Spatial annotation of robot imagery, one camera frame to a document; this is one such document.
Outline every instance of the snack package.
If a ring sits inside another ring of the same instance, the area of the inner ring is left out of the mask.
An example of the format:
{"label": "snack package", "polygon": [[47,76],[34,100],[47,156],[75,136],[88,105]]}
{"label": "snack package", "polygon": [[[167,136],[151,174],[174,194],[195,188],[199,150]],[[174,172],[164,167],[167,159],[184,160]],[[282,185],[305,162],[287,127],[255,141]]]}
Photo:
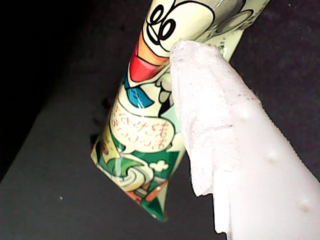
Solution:
{"label": "snack package", "polygon": [[168,182],[185,154],[171,94],[171,48],[179,40],[202,42],[229,61],[269,1],[152,1],[91,158],[159,221],[166,220]]}

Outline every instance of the blue shape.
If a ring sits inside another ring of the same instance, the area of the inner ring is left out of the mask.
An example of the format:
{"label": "blue shape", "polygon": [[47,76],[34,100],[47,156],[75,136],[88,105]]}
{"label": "blue shape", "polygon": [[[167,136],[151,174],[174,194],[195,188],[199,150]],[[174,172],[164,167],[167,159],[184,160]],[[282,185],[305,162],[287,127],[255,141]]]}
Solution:
{"label": "blue shape", "polygon": [[155,103],[147,96],[141,87],[130,87],[127,75],[122,79],[122,84],[124,84],[129,102],[136,108],[144,109]]}

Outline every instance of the cartoon eye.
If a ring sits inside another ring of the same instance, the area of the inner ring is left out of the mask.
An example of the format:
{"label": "cartoon eye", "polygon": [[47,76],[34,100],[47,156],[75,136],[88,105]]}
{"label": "cartoon eye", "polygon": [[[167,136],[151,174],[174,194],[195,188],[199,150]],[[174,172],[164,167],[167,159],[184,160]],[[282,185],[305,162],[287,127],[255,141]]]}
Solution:
{"label": "cartoon eye", "polygon": [[254,14],[252,9],[241,11],[238,14],[234,15],[233,17],[229,18],[228,20],[222,22],[216,29],[216,33],[218,35],[224,34],[236,27],[240,26],[244,21],[250,18]]}
{"label": "cartoon eye", "polygon": [[150,25],[159,23],[166,17],[174,4],[175,0],[153,0],[146,15],[146,22]]}
{"label": "cartoon eye", "polygon": [[214,22],[215,14],[208,6],[199,2],[185,1],[162,20],[159,43],[166,52],[170,52],[179,40],[196,40]]}
{"label": "cartoon eye", "polygon": [[161,25],[160,31],[159,31],[159,39],[164,41],[168,39],[171,34],[174,32],[176,28],[176,22],[173,19],[168,19],[164,22],[164,24]]}
{"label": "cartoon eye", "polygon": [[240,12],[246,4],[246,0],[222,1],[219,7],[215,9],[216,21],[218,23],[231,18]]}

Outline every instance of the gray fabric surface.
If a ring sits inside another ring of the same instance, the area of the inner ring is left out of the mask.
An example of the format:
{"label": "gray fabric surface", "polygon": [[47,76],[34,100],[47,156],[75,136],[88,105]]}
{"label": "gray fabric surface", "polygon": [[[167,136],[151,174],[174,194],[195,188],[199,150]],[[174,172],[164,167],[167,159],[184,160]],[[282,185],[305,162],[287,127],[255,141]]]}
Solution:
{"label": "gray fabric surface", "polygon": [[[246,30],[231,64],[320,178],[320,6],[271,1]],[[145,0],[99,1],[64,75],[0,184],[2,240],[225,239],[214,231],[212,197],[195,197],[185,156],[159,223],[92,163],[101,127],[138,38]]]}

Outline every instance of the cartoon character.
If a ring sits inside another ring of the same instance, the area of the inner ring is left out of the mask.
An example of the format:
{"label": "cartoon character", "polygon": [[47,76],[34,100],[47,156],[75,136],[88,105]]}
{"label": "cartoon character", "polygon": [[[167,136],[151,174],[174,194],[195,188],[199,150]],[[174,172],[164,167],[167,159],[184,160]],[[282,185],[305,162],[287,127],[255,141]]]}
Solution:
{"label": "cartoon character", "polygon": [[92,159],[163,220],[168,178],[185,153],[172,98],[169,56],[179,40],[206,41],[248,19],[245,0],[153,0]]}

